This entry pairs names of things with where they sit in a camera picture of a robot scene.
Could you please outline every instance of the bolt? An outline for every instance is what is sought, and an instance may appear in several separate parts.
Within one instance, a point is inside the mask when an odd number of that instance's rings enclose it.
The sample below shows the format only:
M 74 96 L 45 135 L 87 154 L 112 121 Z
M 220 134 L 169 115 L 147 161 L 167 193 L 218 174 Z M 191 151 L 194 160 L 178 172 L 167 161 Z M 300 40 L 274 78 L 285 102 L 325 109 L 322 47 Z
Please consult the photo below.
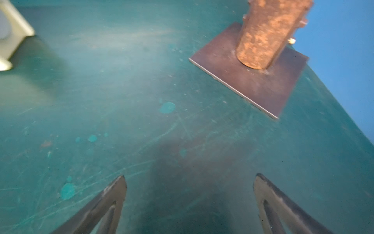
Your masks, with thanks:
M 290 38 L 290 39 L 288 39 L 288 44 L 290 44 L 290 45 L 293 45 L 293 44 L 295 44 L 295 42 L 296 42 L 296 39 L 295 38 Z

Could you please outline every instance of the square metal plate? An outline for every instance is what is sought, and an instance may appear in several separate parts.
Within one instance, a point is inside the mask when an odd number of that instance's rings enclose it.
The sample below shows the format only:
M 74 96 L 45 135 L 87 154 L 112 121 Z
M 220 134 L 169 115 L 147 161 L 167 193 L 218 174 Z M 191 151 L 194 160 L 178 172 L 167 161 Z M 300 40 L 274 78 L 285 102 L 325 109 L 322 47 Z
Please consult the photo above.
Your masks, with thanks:
M 235 47 L 242 25 L 233 23 L 189 60 L 232 91 L 278 119 L 308 57 L 286 47 L 267 70 L 242 64 Z

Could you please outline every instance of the blue wall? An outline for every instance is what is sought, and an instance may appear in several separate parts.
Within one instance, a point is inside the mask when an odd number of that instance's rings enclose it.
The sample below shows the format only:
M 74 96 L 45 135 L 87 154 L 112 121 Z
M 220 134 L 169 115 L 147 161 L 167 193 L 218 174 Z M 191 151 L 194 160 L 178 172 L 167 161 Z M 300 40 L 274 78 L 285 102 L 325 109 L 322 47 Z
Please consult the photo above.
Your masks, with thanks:
M 374 142 L 374 2 L 320 0 L 295 35 L 295 49 Z

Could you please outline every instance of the teal paint spot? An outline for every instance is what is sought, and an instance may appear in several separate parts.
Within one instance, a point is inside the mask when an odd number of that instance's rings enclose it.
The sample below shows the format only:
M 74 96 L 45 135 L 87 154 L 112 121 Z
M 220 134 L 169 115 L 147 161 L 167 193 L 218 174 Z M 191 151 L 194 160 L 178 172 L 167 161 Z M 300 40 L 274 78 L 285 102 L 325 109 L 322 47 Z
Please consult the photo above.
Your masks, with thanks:
M 187 150 L 185 148 L 181 149 L 179 151 L 179 154 L 181 155 L 182 158 L 186 157 L 187 155 Z
M 61 188 L 61 191 L 60 191 L 60 198 L 62 200 L 68 200 L 72 197 L 74 197 L 75 195 L 75 188 L 74 188 L 74 184 L 72 183 L 66 183 L 62 188 Z
M 172 102 L 165 102 L 161 108 L 159 109 L 159 112 L 163 113 L 163 114 L 170 114 L 171 112 L 173 112 L 175 110 L 175 104 L 172 103 Z
M 96 136 L 96 135 L 91 135 L 91 136 L 88 138 L 88 141 L 89 141 L 89 142 L 95 142 L 95 141 L 97 141 L 97 136 Z

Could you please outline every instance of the scratch mark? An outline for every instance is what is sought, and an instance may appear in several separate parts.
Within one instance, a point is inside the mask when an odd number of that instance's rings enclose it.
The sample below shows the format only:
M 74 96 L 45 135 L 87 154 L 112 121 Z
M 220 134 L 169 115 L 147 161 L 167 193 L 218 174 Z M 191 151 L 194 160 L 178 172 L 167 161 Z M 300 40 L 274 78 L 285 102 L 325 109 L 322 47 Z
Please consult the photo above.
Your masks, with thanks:
M 68 205 L 68 206 L 64 207 L 64 208 L 58 209 L 58 210 L 56 210 L 56 211 L 54 211 L 54 212 L 51 212 L 51 213 L 49 213 L 49 214 L 47 214 L 47 215 L 45 215 L 45 216 L 43 216 L 43 217 L 38 218 L 37 220 L 45 219 L 45 218 L 48 217 L 48 216 L 51 216 L 51 215 L 53 215 L 53 214 L 56 214 L 56 213 L 58 213 L 58 212 L 60 212 L 60 211 L 62 211 L 62 210 L 65 210 L 65 209 L 69 208 L 69 207 L 75 206 L 76 204 L 81 203 L 82 201 L 85 201 L 86 199 L 91 198 L 92 196 L 96 195 L 98 192 L 101 192 L 101 191 L 102 191 L 102 189 L 101 189 L 100 191 L 95 191 L 95 192 L 93 192 L 92 194 L 90 194 L 90 195 L 86 196 L 85 198 L 83 198 L 82 200 L 77 201 L 77 202 L 75 202 L 75 203 L 73 203 L 73 204 L 71 204 L 71 205 Z M 22 224 L 26 224 L 26 223 L 28 223 L 31 219 L 35 218 L 35 217 L 37 216 L 37 214 L 40 214 L 41 212 L 46 211 L 47 209 L 49 209 L 49 208 L 51 208 L 51 207 L 53 207 L 53 206 L 56 206 L 56 205 L 58 205 L 58 204 L 60 204 L 60 203 L 62 203 L 62 202 L 63 202 L 63 201 L 60 201 L 60 202 L 58 202 L 58 203 L 56 203 L 56 204 L 54 204 L 54 205 L 51 205 L 51 206 L 45 208 L 44 210 L 39 211 L 39 212 L 35 213 L 34 215 L 32 215 L 32 216 L 30 216 L 30 217 L 28 217 L 28 218 L 22 220 L 20 223 L 13 224 L 13 225 L 7 225 L 7 226 L 1 226 L 0 228 L 10 228 L 10 229 L 8 229 L 8 230 L 5 232 L 5 233 L 9 233 L 11 230 L 16 229 L 18 226 L 21 226 Z
M 181 124 L 182 124 L 184 130 L 186 131 L 186 134 L 187 134 L 188 139 L 191 140 L 191 139 L 192 139 L 192 138 L 191 138 L 191 135 L 190 135 L 190 133 L 187 131 L 187 128 L 186 128 L 186 126 L 184 125 L 183 120 L 181 119 L 181 117 L 179 116 L 179 114 L 177 114 L 177 116 L 178 116 L 178 119 L 179 119 L 179 121 L 181 122 Z
M 2 189 L 0 189 L 0 191 L 5 191 L 5 190 L 17 190 L 17 189 L 21 189 L 21 188 L 2 188 Z
M 195 42 L 192 42 L 192 46 L 193 46 L 193 51 L 192 52 L 196 52 L 196 46 L 195 46 Z
M 12 161 L 10 161 L 9 163 L 7 163 L 7 165 L 12 164 L 14 161 L 16 161 L 16 160 L 18 159 L 18 157 L 23 156 L 23 155 L 26 155 L 28 152 L 29 152 L 29 150 L 26 149 L 26 150 L 22 151 L 21 153 L 17 154 L 17 155 L 13 158 Z
M 221 120 L 221 119 L 223 119 L 223 118 L 225 118 L 225 117 L 227 117 L 227 116 L 230 116 L 232 113 L 237 112 L 237 111 L 239 111 L 239 110 L 240 110 L 240 109 L 238 108 L 238 109 L 235 109 L 235 110 L 233 110 L 233 111 L 227 112 L 227 113 L 225 113 L 225 114 L 219 116 L 218 118 L 216 118 L 216 121 L 219 121 L 219 120 Z M 203 133 L 203 132 L 205 131 L 206 128 L 210 127 L 210 126 L 213 125 L 213 124 L 214 124 L 214 123 L 213 123 L 212 121 L 210 121 L 210 123 L 207 124 L 205 127 L 201 128 L 201 129 L 200 129 L 200 130 L 195 134 L 195 136 L 199 135 L 200 133 Z
M 89 184 L 89 185 L 86 185 L 86 186 L 82 186 L 82 187 L 80 187 L 79 190 L 77 190 L 76 193 L 80 193 L 81 191 L 83 191 L 83 190 L 85 190 L 85 189 L 88 189 L 89 187 L 92 187 L 92 186 L 94 186 L 95 184 L 98 184 L 98 183 L 100 183 L 101 181 L 104 181 L 104 180 L 106 180 L 107 178 L 109 178 L 109 177 L 111 177 L 111 176 L 113 176 L 113 175 L 117 175 L 119 172 L 121 172 L 121 171 L 123 171 L 123 170 L 125 170 L 125 169 L 129 169 L 129 168 L 131 168 L 131 167 L 134 167 L 134 166 L 137 166 L 137 165 L 146 164 L 146 163 L 150 163 L 150 162 L 153 162 L 153 161 L 155 161 L 155 160 L 148 160 L 148 161 L 146 161 L 146 162 L 138 163 L 138 164 L 135 164 L 135 165 L 132 165 L 132 166 L 129 166 L 129 167 L 124 167 L 124 168 L 122 168 L 122 169 L 119 169 L 119 170 L 117 170 L 117 171 L 115 171 L 115 172 L 113 172 L 113 173 L 107 175 L 106 177 L 101 178 L 100 180 L 98 180 L 98 181 L 96 181 L 96 182 L 93 182 L 93 183 L 91 183 L 91 184 Z M 140 174 L 140 173 L 143 173 L 143 172 L 146 172 L 146 171 L 147 171 L 147 170 L 145 170 L 145 171 L 140 171 L 140 172 L 137 172 L 137 173 L 135 173 L 135 174 L 128 175 L 128 177 L 125 177 L 125 178 L 126 178 L 126 179 L 129 179 L 129 178 L 131 178 L 131 177 L 133 177 L 133 176 L 135 176 L 135 175 L 137 175 L 137 174 Z
M 128 176 L 125 176 L 126 179 L 130 179 L 131 177 L 134 177 L 134 176 L 137 176 L 139 174 L 143 174 L 144 172 L 147 172 L 148 170 L 143 170 L 143 171 L 138 171 L 134 174 L 131 174 L 131 175 L 128 175 Z
M 25 110 L 24 112 L 19 113 L 18 115 L 21 115 L 21 114 L 23 114 L 25 112 L 28 112 L 29 110 L 32 110 L 32 109 L 33 109 L 33 107 L 31 107 L 30 109 Z
M 143 149 L 146 149 L 147 147 L 149 147 L 150 145 L 156 143 L 157 141 L 159 141 L 162 137 L 164 137 L 165 135 L 171 133 L 175 128 L 176 126 L 178 126 L 177 122 L 175 122 L 173 125 L 171 125 L 171 127 L 166 131 L 164 132 L 163 134 L 153 138 L 152 140 L 150 140 L 149 142 L 147 142 L 146 144 L 144 144 L 143 146 L 141 146 L 138 150 L 136 150 L 134 153 L 132 153 L 130 156 L 134 156 L 136 155 L 137 153 L 139 153 L 140 151 L 142 151 Z M 124 158 L 122 159 L 119 159 L 117 161 L 115 161 L 114 163 L 112 163 L 112 165 L 114 164 L 117 164 L 118 162 L 122 161 Z
M 196 206 L 199 202 L 203 201 L 206 198 L 207 194 L 204 193 L 202 194 L 199 198 L 195 199 L 193 202 L 188 204 L 185 208 L 184 211 L 190 210 L 192 207 Z
M 47 185 L 49 179 L 50 179 L 50 177 L 47 179 L 47 182 L 44 184 L 42 191 L 45 191 L 45 187 L 46 187 L 46 185 Z M 40 196 L 39 196 L 38 202 L 36 203 L 35 211 L 38 210 L 38 206 L 39 206 L 39 203 L 40 203 L 40 199 L 42 198 L 42 195 L 43 195 L 43 192 L 40 193 Z
M 0 206 L 0 209 L 5 209 L 5 210 L 12 210 L 15 207 L 6 207 L 6 206 Z
M 46 220 L 46 218 L 43 219 L 42 223 L 40 224 L 38 230 L 42 227 L 43 223 L 44 223 L 44 220 Z
M 197 111 L 195 113 L 190 114 L 189 116 L 185 117 L 184 119 L 190 119 L 190 118 L 197 117 L 200 112 L 203 112 L 205 110 L 208 110 L 208 109 L 212 108 L 213 106 L 215 106 L 218 103 L 220 103 L 222 101 L 222 99 L 223 99 L 223 97 L 220 97 L 220 98 L 216 99 L 214 102 L 210 103 L 209 105 L 207 105 L 206 107 L 202 108 L 201 110 L 199 110 L 199 111 Z

